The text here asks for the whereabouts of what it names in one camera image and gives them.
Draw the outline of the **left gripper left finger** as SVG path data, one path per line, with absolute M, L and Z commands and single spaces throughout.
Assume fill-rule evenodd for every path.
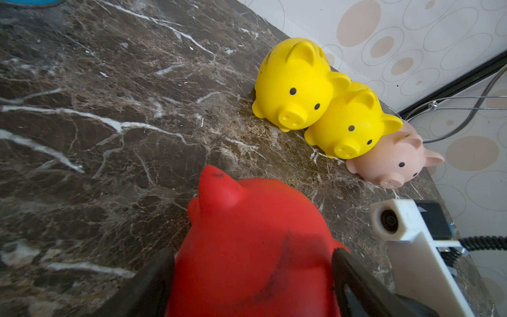
M 150 262 L 108 299 L 93 316 L 164 316 L 172 289 L 175 257 L 161 250 Z

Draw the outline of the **yellow piggy bank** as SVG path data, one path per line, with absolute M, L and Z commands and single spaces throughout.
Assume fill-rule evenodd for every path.
M 401 119 L 383 112 L 371 88 L 353 82 L 330 102 L 324 115 L 305 131 L 304 138 L 329 158 L 348 160 L 369 152 L 381 137 L 402 127 Z
M 283 132 L 304 129 L 350 86 L 349 76 L 331 70 L 321 47 L 305 38 L 290 38 L 272 48 L 261 63 L 252 111 Z

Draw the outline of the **blue labelled tin can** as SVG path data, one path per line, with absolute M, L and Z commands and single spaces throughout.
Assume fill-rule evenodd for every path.
M 1 5 L 11 5 L 22 8 L 45 8 L 59 5 L 65 0 L 1 0 Z

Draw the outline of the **pink piggy bank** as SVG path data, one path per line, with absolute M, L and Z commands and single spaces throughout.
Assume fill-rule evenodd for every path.
M 444 162 L 444 157 L 423 146 L 422 137 L 407 121 L 396 133 L 383 136 L 367 153 L 347 160 L 352 174 L 386 189 L 397 189 L 411 181 L 425 167 Z

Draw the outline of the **red piggy bank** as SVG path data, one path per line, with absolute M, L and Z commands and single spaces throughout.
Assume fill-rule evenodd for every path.
M 206 166 L 187 210 L 167 316 L 339 316 L 341 248 L 319 209 L 280 180 Z

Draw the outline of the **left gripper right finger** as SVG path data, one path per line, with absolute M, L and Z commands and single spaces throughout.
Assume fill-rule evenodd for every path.
M 342 248 L 332 254 L 332 272 L 342 316 L 417 316 Z

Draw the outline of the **yellow piggy bank back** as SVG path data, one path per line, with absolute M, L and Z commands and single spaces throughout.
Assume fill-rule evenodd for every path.
M 350 86 L 349 76 L 331 70 L 321 47 L 305 38 L 290 38 L 272 48 L 261 63 L 252 111 L 283 132 L 304 129 Z

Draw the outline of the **yellow piggy bank front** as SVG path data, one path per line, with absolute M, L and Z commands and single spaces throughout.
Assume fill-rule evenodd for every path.
M 381 137 L 402 127 L 401 119 L 383 112 L 371 88 L 353 82 L 330 102 L 324 115 L 305 131 L 304 138 L 329 158 L 348 160 L 369 152 Z

